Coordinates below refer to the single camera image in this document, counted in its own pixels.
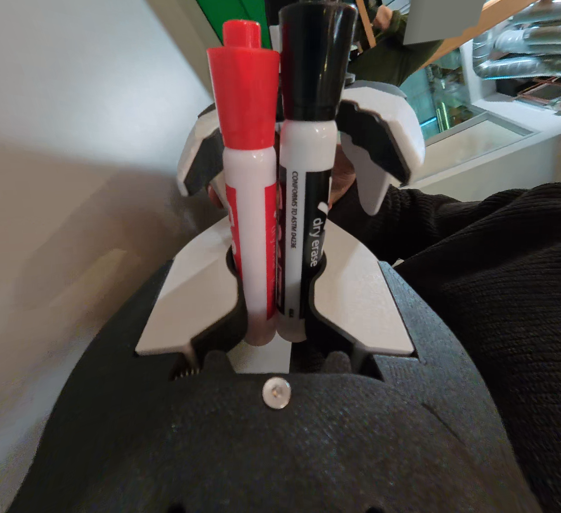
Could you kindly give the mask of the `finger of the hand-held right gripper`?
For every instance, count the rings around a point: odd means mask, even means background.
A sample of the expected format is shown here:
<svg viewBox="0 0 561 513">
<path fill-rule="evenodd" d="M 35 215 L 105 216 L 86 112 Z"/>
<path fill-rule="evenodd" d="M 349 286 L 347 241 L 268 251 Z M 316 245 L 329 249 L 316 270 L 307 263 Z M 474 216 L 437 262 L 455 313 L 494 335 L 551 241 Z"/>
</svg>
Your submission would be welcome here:
<svg viewBox="0 0 561 513">
<path fill-rule="evenodd" d="M 226 196 L 223 150 L 218 112 L 211 104 L 198 116 L 179 159 L 177 185 L 183 197 L 194 196 L 208 186 L 218 197 Z"/>
<path fill-rule="evenodd" d="M 425 160 L 413 108 L 396 86 L 349 86 L 337 113 L 340 144 L 356 174 L 362 209 L 375 215 L 392 178 L 410 183 Z"/>
</svg>

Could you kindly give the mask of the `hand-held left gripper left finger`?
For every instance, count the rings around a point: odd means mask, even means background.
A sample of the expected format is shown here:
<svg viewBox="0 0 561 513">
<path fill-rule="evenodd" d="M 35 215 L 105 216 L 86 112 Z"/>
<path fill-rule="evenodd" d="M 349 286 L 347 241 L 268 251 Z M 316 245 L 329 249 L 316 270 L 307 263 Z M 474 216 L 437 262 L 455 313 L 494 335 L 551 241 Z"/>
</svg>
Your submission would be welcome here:
<svg viewBox="0 0 561 513">
<path fill-rule="evenodd" d="M 227 316 L 238 302 L 227 266 L 229 220 L 220 220 L 174 257 L 135 351 L 138 355 L 195 355 L 195 337 Z"/>
</svg>

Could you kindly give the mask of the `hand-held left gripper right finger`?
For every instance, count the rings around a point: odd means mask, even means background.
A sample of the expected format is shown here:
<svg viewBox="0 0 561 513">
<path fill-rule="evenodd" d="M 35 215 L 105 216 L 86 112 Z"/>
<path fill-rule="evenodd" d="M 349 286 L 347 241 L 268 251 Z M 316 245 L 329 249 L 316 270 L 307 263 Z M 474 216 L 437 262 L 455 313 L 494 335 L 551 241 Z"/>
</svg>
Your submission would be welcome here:
<svg viewBox="0 0 561 513">
<path fill-rule="evenodd" d="M 324 256 L 325 269 L 314 285 L 319 314 L 368 350 L 410 356 L 414 346 L 374 254 L 326 222 Z"/>
</svg>

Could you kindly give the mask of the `red dry erase marker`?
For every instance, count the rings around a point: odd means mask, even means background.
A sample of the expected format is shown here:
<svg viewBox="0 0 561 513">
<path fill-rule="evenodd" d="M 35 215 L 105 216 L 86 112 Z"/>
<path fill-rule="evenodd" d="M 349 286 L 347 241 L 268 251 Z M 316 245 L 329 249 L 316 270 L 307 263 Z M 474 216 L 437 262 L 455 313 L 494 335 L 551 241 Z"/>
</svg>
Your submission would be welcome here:
<svg viewBox="0 0 561 513">
<path fill-rule="evenodd" d="M 232 254 L 247 309 L 245 341 L 276 334 L 276 111 L 279 54 L 262 47 L 251 20 L 223 24 L 223 45 L 207 51 L 224 144 L 223 173 Z"/>
</svg>

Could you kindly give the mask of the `black dry erase marker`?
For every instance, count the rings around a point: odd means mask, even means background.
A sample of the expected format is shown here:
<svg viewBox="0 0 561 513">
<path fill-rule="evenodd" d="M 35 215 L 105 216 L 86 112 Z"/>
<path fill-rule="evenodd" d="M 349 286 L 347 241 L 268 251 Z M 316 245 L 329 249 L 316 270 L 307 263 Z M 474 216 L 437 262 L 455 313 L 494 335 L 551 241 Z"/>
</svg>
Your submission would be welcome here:
<svg viewBox="0 0 561 513">
<path fill-rule="evenodd" d="M 335 117 L 357 19 L 340 0 L 279 12 L 284 121 L 279 138 L 277 331 L 303 342 L 312 278 L 323 256 L 338 129 Z"/>
</svg>

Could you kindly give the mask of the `person's right hand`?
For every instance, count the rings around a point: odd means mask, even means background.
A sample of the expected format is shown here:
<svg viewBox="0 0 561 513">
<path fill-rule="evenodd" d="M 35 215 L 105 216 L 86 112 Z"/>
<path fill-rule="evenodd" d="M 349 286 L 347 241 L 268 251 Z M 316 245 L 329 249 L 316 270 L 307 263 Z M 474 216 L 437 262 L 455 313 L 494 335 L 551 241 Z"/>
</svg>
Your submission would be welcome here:
<svg viewBox="0 0 561 513">
<path fill-rule="evenodd" d="M 348 192 L 356 180 L 354 166 L 345 155 L 342 145 L 337 145 L 332 171 L 332 185 L 329 196 L 329 211 Z"/>
</svg>

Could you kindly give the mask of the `white ledge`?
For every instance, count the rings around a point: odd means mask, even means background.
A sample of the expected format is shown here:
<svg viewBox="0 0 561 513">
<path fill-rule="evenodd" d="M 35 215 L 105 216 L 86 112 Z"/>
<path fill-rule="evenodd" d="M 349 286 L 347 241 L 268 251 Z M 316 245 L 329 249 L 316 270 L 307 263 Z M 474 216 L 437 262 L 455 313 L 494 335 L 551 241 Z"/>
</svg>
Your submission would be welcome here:
<svg viewBox="0 0 561 513">
<path fill-rule="evenodd" d="M 410 187 L 462 201 L 560 178 L 560 112 L 495 94 L 482 112 L 431 138 Z"/>
</svg>

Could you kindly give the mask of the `silver ventilation ducts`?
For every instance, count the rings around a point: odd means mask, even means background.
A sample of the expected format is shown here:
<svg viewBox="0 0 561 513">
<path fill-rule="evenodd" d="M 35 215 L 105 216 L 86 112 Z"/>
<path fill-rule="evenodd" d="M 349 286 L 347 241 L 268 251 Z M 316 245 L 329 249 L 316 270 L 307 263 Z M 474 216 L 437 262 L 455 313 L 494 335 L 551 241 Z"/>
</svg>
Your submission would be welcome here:
<svg viewBox="0 0 561 513">
<path fill-rule="evenodd" d="M 560 0 L 539 0 L 480 34 L 472 66 L 482 80 L 560 77 Z"/>
</svg>

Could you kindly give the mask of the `wooden beam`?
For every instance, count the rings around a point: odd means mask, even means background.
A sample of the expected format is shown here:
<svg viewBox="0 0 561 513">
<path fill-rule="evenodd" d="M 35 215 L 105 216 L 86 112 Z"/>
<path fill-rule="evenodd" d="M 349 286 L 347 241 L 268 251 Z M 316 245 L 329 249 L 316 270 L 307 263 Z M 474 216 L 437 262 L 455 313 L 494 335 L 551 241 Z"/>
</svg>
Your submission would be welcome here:
<svg viewBox="0 0 561 513">
<path fill-rule="evenodd" d="M 469 27 L 458 37 L 446 39 L 421 68 L 435 63 L 442 56 L 459 48 L 481 33 L 487 32 L 536 1 L 539 0 L 489 0 L 483 5 L 477 25 Z"/>
</svg>

